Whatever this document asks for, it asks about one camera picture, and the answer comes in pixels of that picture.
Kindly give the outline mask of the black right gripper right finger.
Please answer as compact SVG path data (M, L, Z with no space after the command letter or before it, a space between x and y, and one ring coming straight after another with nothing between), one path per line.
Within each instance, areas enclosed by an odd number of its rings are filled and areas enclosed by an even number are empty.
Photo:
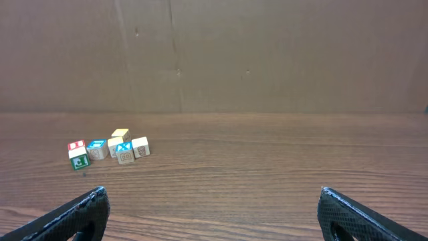
M317 218L325 240L427 241L330 187L322 188Z

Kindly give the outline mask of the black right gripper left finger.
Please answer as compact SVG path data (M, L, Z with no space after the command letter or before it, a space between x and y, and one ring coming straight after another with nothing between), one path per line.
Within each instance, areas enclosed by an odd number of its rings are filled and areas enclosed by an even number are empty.
M2 240L101 240L110 214L106 188L99 186L34 221L11 231Z

